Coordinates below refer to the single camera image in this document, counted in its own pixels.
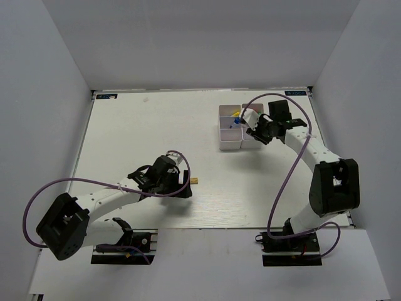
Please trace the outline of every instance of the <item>white wall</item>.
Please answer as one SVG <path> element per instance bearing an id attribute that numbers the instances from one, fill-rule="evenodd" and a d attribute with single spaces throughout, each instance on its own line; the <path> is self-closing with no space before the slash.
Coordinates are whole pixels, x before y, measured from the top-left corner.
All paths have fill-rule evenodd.
<path id="1" fill-rule="evenodd" d="M 0 294 L 25 300 L 38 250 L 23 238 L 24 207 L 40 186 L 70 175 L 90 108 L 89 88 L 40 0 L 0 1 L 0 94 Z M 33 206 L 32 235 L 64 187 Z"/>
<path id="2" fill-rule="evenodd" d="M 44 0 L 93 90 L 313 85 L 358 0 Z"/>
<path id="3" fill-rule="evenodd" d="M 327 144 L 360 166 L 361 205 L 392 300 L 401 300 L 401 2 L 361 0 L 314 87 Z"/>

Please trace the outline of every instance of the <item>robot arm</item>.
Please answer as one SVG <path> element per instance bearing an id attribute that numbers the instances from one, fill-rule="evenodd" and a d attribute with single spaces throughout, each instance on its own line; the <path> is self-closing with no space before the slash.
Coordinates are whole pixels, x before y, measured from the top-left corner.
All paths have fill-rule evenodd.
<path id="1" fill-rule="evenodd" d="M 100 220 L 102 216 L 128 204 L 137 203 L 153 194 L 189 198 L 192 196 L 189 172 L 184 171 L 184 184 L 179 183 L 181 156 L 160 156 L 152 166 L 143 166 L 117 183 L 120 189 L 105 188 L 94 193 L 71 197 L 59 195 L 47 211 L 37 234 L 59 260 L 74 255 L 81 247 L 130 241 L 130 225 L 120 218 Z M 148 196 L 130 191 L 141 191 Z"/>
<path id="2" fill-rule="evenodd" d="M 249 126 L 247 134 L 266 145 L 277 138 L 299 154 L 309 135 L 305 122 L 292 119 L 286 100 L 270 102 L 269 113 L 259 116 L 246 109 L 241 122 Z M 360 203 L 358 164 L 353 159 L 342 159 L 312 136 L 302 160 L 313 173 L 309 204 L 287 220 L 283 228 L 286 235 L 316 229 Z"/>

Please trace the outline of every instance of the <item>blue label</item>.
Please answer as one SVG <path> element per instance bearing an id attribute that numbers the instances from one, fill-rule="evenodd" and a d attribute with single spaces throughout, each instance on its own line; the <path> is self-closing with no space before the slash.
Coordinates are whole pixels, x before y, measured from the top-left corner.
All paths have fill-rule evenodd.
<path id="1" fill-rule="evenodd" d="M 116 99 L 117 94 L 98 94 L 96 95 L 96 99 Z"/>
<path id="2" fill-rule="evenodd" d="M 305 96 L 305 91 L 285 91 L 287 96 Z"/>

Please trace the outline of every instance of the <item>white box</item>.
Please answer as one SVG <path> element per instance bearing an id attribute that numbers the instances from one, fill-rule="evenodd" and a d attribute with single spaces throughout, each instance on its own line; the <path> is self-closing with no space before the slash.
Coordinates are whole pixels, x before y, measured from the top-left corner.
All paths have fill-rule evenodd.
<path id="1" fill-rule="evenodd" d="M 240 105 L 220 105 L 219 106 L 219 148 L 220 150 L 240 149 L 242 143 L 241 125 L 230 129 L 234 123 L 236 112 L 241 111 Z"/>
<path id="2" fill-rule="evenodd" d="M 256 141 L 246 133 L 247 127 L 241 124 L 234 124 L 236 117 L 232 116 L 245 107 L 241 105 L 220 105 L 219 106 L 219 148 L 220 150 L 234 149 L 260 149 L 262 143 Z M 263 104 L 253 103 L 249 106 L 257 113 L 263 113 Z"/>

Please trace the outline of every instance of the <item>white table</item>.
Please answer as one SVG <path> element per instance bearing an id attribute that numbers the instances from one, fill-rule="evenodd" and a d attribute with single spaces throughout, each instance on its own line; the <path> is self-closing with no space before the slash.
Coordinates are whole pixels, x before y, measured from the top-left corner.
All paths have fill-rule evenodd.
<path id="1" fill-rule="evenodd" d="M 43 301 L 376 301 L 388 292 L 365 230 L 345 229 L 320 267 L 264 267 L 258 230 L 164 229 L 150 266 L 91 265 L 91 248 L 43 250 L 29 290 Z M 322 250 L 336 236 L 317 232 Z"/>
<path id="2" fill-rule="evenodd" d="M 117 182 L 165 151 L 183 152 L 199 185 L 191 199 L 146 199 L 109 214 L 134 228 L 263 228 L 295 154 L 276 140 L 260 151 L 221 152 L 217 108 L 262 92 L 119 93 L 95 100 L 77 177 Z M 271 97 L 263 100 L 277 100 Z M 311 116 L 308 97 L 295 97 Z M 293 117 L 301 117 L 291 106 Z M 302 162 L 278 206 L 274 225 L 308 202 L 311 172 Z M 96 187 L 74 183 L 72 195 Z M 346 216 L 336 218 L 347 226 Z M 64 300 L 381 300 L 389 298 L 365 230 L 344 229 L 321 267 L 263 267 L 256 229 L 160 229 L 148 266 L 91 265 L 91 247 L 57 261 L 44 249 L 29 292 Z M 336 230 L 317 233 L 321 251 Z"/>
<path id="3" fill-rule="evenodd" d="M 150 198 L 110 213 L 132 228 L 262 228 L 273 200 L 296 154 L 279 140 L 261 150 L 219 150 L 217 114 L 220 104 L 247 103 L 266 91 L 203 90 L 118 93 L 117 99 L 96 99 L 76 169 L 76 177 L 116 183 L 139 166 L 153 164 L 166 151 L 189 160 L 191 199 Z M 258 100 L 268 109 L 268 102 Z M 294 99 L 307 111 L 313 133 L 321 139 L 308 96 Z M 303 118 L 292 104 L 294 118 Z M 282 227 L 308 202 L 312 173 L 304 162 L 295 170 L 273 219 Z M 100 187 L 74 183 L 71 195 Z M 348 226 L 346 216 L 335 220 Z"/>

